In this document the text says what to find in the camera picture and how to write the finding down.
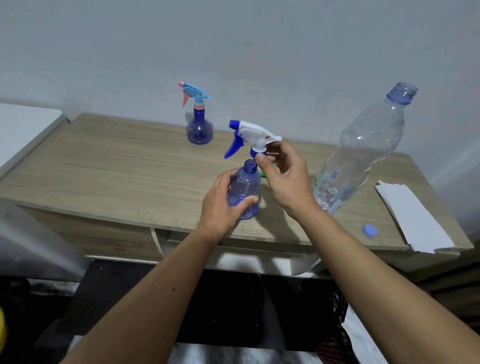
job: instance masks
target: stack of paper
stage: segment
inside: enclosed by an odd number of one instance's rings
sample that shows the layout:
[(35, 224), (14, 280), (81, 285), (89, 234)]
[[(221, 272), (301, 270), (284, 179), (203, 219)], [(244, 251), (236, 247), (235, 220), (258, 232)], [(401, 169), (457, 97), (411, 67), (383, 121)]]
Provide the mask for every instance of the stack of paper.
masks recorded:
[(435, 249), (455, 246), (452, 239), (407, 186), (379, 181), (375, 188), (414, 251), (435, 254)]

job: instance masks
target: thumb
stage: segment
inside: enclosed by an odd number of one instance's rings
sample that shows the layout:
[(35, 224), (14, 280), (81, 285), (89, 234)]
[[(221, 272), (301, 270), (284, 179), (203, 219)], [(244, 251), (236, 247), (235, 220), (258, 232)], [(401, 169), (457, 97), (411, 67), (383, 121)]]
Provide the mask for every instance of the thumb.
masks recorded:
[(262, 169), (262, 172), (265, 173), (268, 182), (278, 176), (278, 172), (273, 166), (272, 162), (263, 153), (258, 153), (255, 156), (255, 160)]
[(238, 205), (232, 208), (233, 212), (235, 213), (235, 216), (237, 219), (240, 218), (240, 215), (243, 214), (243, 212), (248, 209), (251, 205), (254, 203), (258, 202), (258, 197), (257, 196), (248, 196), (244, 198), (243, 200), (240, 201)]

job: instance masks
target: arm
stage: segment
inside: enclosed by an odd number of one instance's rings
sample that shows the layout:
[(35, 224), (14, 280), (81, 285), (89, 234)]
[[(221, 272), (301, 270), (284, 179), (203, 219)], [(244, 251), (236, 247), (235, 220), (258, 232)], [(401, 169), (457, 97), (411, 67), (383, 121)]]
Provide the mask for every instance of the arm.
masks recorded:
[(63, 364), (166, 363), (200, 275), (221, 237), (254, 202), (227, 204), (230, 177), (208, 191), (198, 227), (93, 327)]
[(277, 154), (256, 159), (275, 199), (303, 227), (389, 363), (478, 363), (480, 337), (318, 206), (305, 160), (288, 141), (270, 150)]

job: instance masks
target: yellow object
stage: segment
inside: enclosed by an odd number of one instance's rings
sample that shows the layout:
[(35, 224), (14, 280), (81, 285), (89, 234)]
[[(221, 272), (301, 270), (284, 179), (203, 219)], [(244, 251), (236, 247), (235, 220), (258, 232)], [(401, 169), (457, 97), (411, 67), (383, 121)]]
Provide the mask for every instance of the yellow object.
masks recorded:
[(7, 342), (7, 324), (5, 323), (5, 316), (3, 310), (0, 307), (0, 354)]

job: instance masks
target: pink trigger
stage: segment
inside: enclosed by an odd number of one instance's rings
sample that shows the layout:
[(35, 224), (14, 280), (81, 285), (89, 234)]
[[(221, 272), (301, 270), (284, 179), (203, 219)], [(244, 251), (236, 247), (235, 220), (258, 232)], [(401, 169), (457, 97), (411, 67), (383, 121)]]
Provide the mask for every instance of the pink trigger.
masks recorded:
[(187, 104), (187, 101), (188, 101), (189, 97), (191, 97), (191, 96), (184, 91), (183, 92), (183, 105), (182, 105), (182, 107), (184, 107)]

